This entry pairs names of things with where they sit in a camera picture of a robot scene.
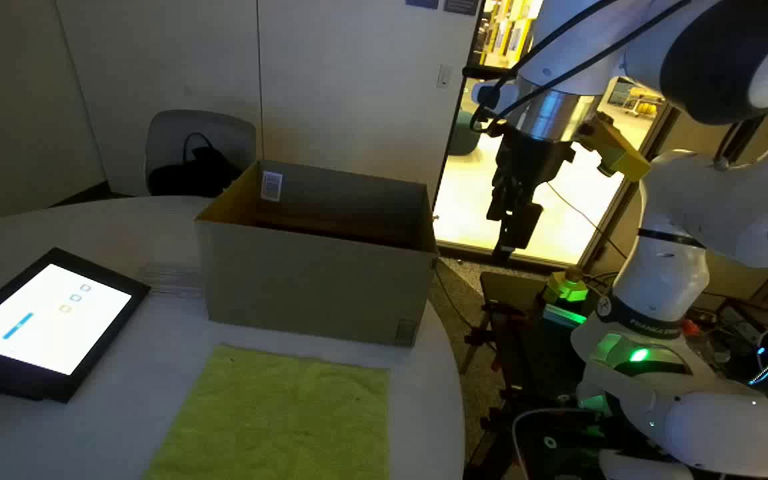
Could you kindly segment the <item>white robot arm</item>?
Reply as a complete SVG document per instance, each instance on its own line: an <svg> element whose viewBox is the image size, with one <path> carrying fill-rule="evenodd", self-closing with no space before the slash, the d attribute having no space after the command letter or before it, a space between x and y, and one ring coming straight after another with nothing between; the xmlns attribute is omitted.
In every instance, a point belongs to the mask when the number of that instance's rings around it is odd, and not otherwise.
<svg viewBox="0 0 768 480"><path fill-rule="evenodd" d="M478 90L486 128L516 142L487 206L507 247L527 239L510 200L551 175L563 143L586 128L579 104L612 75L707 126L764 116L768 0L540 0L534 44ZM582 388L612 403L660 456L604 454L599 468L768 478L768 392L714 374L680 327L708 286L711 252L768 267L768 146L742 167L674 148L632 179L642 192L632 256L571 346Z"/></svg>

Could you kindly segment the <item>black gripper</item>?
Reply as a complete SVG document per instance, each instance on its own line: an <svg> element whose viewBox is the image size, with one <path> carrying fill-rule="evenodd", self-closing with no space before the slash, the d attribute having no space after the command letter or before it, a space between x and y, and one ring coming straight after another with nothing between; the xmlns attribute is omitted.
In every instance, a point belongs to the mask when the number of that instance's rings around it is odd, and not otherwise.
<svg viewBox="0 0 768 480"><path fill-rule="evenodd" d="M486 212L487 222L502 222L494 247L495 260L510 260L516 247L530 242L540 216L534 208L534 192L539 184L551 180L571 156L572 146L568 142L539 142L515 128L502 130Z"/></svg>

